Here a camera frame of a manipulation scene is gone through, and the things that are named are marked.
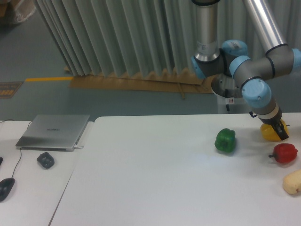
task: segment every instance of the laptop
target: laptop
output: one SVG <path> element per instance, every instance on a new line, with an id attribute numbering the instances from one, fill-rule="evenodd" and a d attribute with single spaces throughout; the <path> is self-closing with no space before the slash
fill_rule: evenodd
<path id="1" fill-rule="evenodd" d="M 89 115 L 37 115 L 16 147 L 28 150 L 73 151 Z"/>

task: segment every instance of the mouse cable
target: mouse cable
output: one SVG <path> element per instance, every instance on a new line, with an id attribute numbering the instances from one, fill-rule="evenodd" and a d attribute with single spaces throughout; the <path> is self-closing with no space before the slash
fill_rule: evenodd
<path id="1" fill-rule="evenodd" d="M 3 122 L 5 122 L 5 121 L 14 121 L 13 119 L 6 119 L 6 120 L 4 120 L 4 121 L 2 121 L 2 122 L 0 122 L 0 123 L 3 123 Z"/>
<path id="2" fill-rule="evenodd" d="M 19 158 L 19 161 L 17 162 L 17 164 L 16 164 L 16 166 L 15 166 L 15 169 L 14 169 L 14 172 L 13 172 L 13 175 L 11 176 L 11 178 L 13 178 L 13 177 L 14 177 L 15 170 L 16 170 L 16 168 L 17 168 L 17 165 L 19 164 L 19 162 L 20 162 L 21 158 L 22 158 L 22 149 L 20 148 L 20 158 Z"/>
<path id="3" fill-rule="evenodd" d="M 13 175 L 11 176 L 11 178 L 13 178 L 13 176 L 14 176 L 14 173 L 15 173 L 15 170 L 16 170 L 16 168 L 17 168 L 17 165 L 19 164 L 19 162 L 20 162 L 21 158 L 22 158 L 22 149 L 20 149 L 20 158 L 19 158 L 19 161 L 17 162 L 17 164 L 16 164 L 16 166 L 15 166 L 15 169 L 14 169 L 14 172 L 13 172 Z"/>

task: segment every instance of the black computer mouse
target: black computer mouse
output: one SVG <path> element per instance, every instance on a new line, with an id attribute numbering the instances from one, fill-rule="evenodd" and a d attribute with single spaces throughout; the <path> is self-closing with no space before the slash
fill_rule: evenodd
<path id="1" fill-rule="evenodd" d="M 11 189 L 13 188 L 15 179 L 6 178 L 0 181 L 0 202 L 5 200 Z"/>
<path id="2" fill-rule="evenodd" d="M 45 169 L 49 169 L 52 167 L 55 163 L 54 158 L 48 153 L 44 152 L 43 154 L 40 154 L 37 158 L 37 161 L 44 167 Z"/>

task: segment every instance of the bell pepper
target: bell pepper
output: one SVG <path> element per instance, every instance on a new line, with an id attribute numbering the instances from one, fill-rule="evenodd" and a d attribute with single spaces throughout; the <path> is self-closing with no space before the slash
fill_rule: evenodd
<path id="1" fill-rule="evenodd" d="M 288 128 L 286 126 L 286 123 L 281 119 L 282 124 L 284 125 L 284 129 L 286 133 L 288 133 Z M 260 131 L 264 139 L 269 141 L 281 141 L 280 137 L 277 135 L 277 133 L 274 131 L 271 125 L 262 124 L 260 126 Z"/>
<path id="2" fill-rule="evenodd" d="M 273 154 L 270 154 L 270 158 L 275 158 L 279 163 L 289 163 L 297 157 L 298 150 L 292 144 L 278 144 L 274 147 Z"/>
<path id="3" fill-rule="evenodd" d="M 226 153 L 231 153 L 235 148 L 235 131 L 228 128 L 222 129 L 216 136 L 215 147 Z"/>

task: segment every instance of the robotic arm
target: robotic arm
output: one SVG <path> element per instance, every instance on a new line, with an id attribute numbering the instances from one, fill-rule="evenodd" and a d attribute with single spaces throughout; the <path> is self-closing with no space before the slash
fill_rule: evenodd
<path id="1" fill-rule="evenodd" d="M 273 127 L 284 140 L 282 111 L 264 80 L 301 69 L 301 52 L 290 49 L 281 34 L 266 0 L 243 0 L 255 26 L 266 57 L 252 61 L 247 46 L 239 40 L 225 41 L 217 48 L 217 3 L 219 0 L 192 0 L 197 5 L 197 51 L 191 58 L 196 75 L 205 78 L 222 74 L 224 81 L 233 80 L 233 97 L 242 96 L 252 111 L 265 124 Z"/>

